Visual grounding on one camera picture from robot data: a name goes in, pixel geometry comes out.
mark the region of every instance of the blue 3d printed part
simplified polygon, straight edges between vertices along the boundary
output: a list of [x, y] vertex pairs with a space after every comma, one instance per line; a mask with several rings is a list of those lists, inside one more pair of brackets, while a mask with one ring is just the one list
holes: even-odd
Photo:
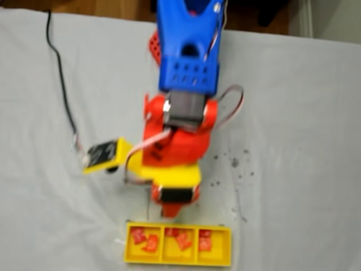
[[160, 90], [216, 95], [225, 1], [157, 1]]

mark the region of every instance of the red piece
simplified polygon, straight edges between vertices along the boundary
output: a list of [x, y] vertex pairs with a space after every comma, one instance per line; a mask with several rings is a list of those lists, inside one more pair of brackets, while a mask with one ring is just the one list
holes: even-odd
[[147, 240], [146, 236], [144, 235], [144, 228], [141, 227], [131, 228], [130, 234], [133, 236], [133, 240], [135, 244], [140, 244]]
[[158, 65], [160, 65], [161, 60], [161, 50], [160, 50], [160, 44], [158, 39], [158, 32], [155, 31], [152, 35], [151, 39], [149, 40], [149, 50], [152, 53], [152, 56], [154, 60], [157, 62]]
[[[152, 184], [151, 188], [151, 197], [152, 199], [162, 205], [162, 216], [163, 217], [175, 217], [177, 216], [178, 212], [187, 205], [187, 203], [164, 203], [159, 200], [161, 189], [159, 186]], [[190, 203], [195, 202], [199, 198], [199, 186], [196, 186], [193, 193], [193, 198]]]
[[177, 237], [175, 237], [175, 240], [178, 243], [178, 246], [180, 250], [186, 250], [187, 248], [192, 246], [192, 241], [188, 240], [188, 234], [187, 233], [181, 233]]
[[210, 230], [199, 230], [199, 237], [210, 237]]
[[142, 248], [142, 250], [147, 252], [155, 252], [158, 247], [158, 236], [155, 234], [150, 234], [148, 237], [147, 245]]
[[[163, 131], [162, 94], [144, 101], [144, 116], [146, 126], [143, 139], [155, 136]], [[146, 148], [143, 151], [143, 165], [150, 167], [171, 167], [197, 162], [207, 151], [210, 142], [210, 132], [217, 118], [217, 101], [209, 99], [205, 108], [204, 120], [198, 131], [194, 133], [183, 129], [174, 131], [168, 138]]]
[[212, 250], [212, 240], [209, 237], [200, 237], [198, 250], [199, 251], [211, 251]]
[[177, 228], [165, 228], [165, 236], [178, 236], [179, 235], [179, 229]]

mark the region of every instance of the white cloth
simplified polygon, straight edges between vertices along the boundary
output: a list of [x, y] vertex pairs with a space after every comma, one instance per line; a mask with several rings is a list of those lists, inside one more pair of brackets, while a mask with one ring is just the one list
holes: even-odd
[[[146, 193], [124, 188], [121, 172], [81, 174], [46, 19], [0, 9], [2, 269], [184, 270], [122, 262], [125, 220], [144, 220]], [[86, 147], [141, 139], [143, 95], [157, 92], [147, 51], [154, 30], [53, 15], [51, 38]], [[233, 270], [360, 270], [361, 47], [226, 31], [220, 61], [219, 93], [241, 84], [245, 105], [213, 134], [200, 207], [184, 210], [183, 222], [231, 226]], [[152, 206], [151, 219], [158, 216]]]

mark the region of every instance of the yellow tray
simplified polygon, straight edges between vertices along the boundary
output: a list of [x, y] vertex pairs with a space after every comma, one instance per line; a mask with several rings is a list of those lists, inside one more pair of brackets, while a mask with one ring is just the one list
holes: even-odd
[[[146, 241], [141, 244], [134, 244], [130, 234], [132, 227], [143, 227], [146, 237], [150, 234], [158, 235], [157, 250], [155, 252], [143, 251], [142, 248], [146, 245]], [[174, 237], [165, 236], [165, 228], [177, 228], [186, 231], [188, 239], [192, 241], [192, 246], [181, 251]], [[211, 251], [198, 251], [199, 230], [212, 231]], [[230, 266], [231, 229], [221, 226], [128, 222], [124, 261], [138, 264]]]

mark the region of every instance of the yellow 3d printed part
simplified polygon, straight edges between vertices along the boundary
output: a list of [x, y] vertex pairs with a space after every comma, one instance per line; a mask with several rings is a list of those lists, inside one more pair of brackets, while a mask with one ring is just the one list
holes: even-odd
[[[153, 252], [145, 251], [147, 242], [135, 244], [132, 230], [141, 228], [144, 235], [158, 236], [158, 244]], [[181, 250], [174, 236], [167, 236], [166, 230], [172, 228], [180, 233], [187, 233], [192, 245]], [[210, 230], [212, 248], [210, 251], [199, 251], [200, 230]], [[175, 265], [231, 265], [231, 229], [222, 226], [176, 225], [156, 223], [127, 223], [127, 240], [124, 261], [139, 264], [175, 264]]]
[[[90, 165], [84, 168], [83, 173], [88, 174], [123, 165], [131, 148], [132, 145], [124, 138], [93, 146], [88, 152], [90, 155]], [[153, 183], [157, 186], [169, 188], [195, 187], [201, 181], [201, 174], [197, 163], [165, 168], [145, 167], [142, 165], [141, 151], [130, 159], [129, 171], [141, 178], [152, 179]]]

